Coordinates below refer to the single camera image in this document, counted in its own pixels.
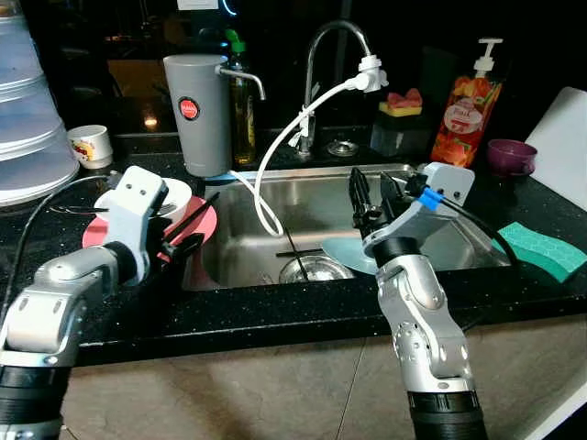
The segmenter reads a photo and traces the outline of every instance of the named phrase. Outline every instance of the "granite countertop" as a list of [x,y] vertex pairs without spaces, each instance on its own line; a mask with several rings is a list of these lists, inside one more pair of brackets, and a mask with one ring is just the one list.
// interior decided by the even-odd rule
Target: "granite countertop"
[[[115,169],[136,164],[163,177],[184,180],[194,193],[203,193],[203,182],[183,167],[176,137],[118,141],[131,154],[123,154]],[[140,148],[133,147],[138,143]],[[328,161],[325,156],[301,164],[289,155],[285,150],[276,159],[276,168],[348,161]],[[360,161],[382,162],[369,152]],[[88,184],[63,197],[60,204],[91,204],[102,190]],[[0,210],[0,292],[5,291],[16,243],[32,206]],[[466,207],[496,228],[517,221],[587,250],[587,213],[532,179],[500,181],[478,172]],[[28,241],[18,287],[31,283],[41,263],[78,249],[90,220],[44,214]],[[526,263],[519,269],[466,269],[437,275],[451,313],[464,326],[587,312],[587,265],[562,284]],[[78,365],[389,334],[371,277],[212,291],[183,291],[179,278],[180,274],[170,274],[147,288],[123,290],[94,308]]]

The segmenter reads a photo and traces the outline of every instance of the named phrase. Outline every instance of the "purple cup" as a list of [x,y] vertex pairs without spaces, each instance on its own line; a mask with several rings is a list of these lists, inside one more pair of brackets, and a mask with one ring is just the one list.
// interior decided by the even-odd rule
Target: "purple cup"
[[527,176],[534,172],[534,158],[538,151],[512,139],[492,139],[488,142],[487,161],[493,174],[498,176]]

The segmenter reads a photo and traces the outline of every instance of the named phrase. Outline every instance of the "sink drain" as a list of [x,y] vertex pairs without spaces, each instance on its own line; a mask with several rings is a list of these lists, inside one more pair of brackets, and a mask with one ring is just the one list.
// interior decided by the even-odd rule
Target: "sink drain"
[[[307,255],[300,257],[304,269],[308,274],[309,281],[330,281],[355,278],[350,269],[333,260],[331,257],[322,255]],[[304,275],[297,259],[289,261],[279,274],[279,283],[304,282]]]
[[334,140],[327,145],[328,152],[339,158],[349,158],[359,151],[359,146],[348,140]]

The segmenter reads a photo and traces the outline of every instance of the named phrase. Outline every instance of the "white cutting board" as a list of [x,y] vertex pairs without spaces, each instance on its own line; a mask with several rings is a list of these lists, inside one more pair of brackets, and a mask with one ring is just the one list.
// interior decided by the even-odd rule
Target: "white cutting board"
[[562,89],[526,143],[538,150],[532,177],[587,211],[587,92]]

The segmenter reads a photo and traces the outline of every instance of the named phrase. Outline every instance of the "white mug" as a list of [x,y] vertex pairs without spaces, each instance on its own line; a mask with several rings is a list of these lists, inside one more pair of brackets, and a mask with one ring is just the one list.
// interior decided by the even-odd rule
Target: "white mug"
[[67,132],[67,138],[84,168],[95,170],[112,163],[112,147],[105,126],[77,126]]

